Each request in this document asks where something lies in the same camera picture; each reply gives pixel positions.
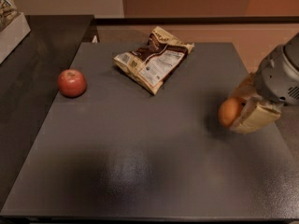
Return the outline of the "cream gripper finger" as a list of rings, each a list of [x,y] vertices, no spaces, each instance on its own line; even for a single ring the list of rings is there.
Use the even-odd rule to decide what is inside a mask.
[[[235,133],[253,133],[281,117],[283,104],[251,97],[229,129]]]
[[[249,73],[229,94],[229,98],[241,98],[245,101],[260,99],[254,86],[254,73]]]

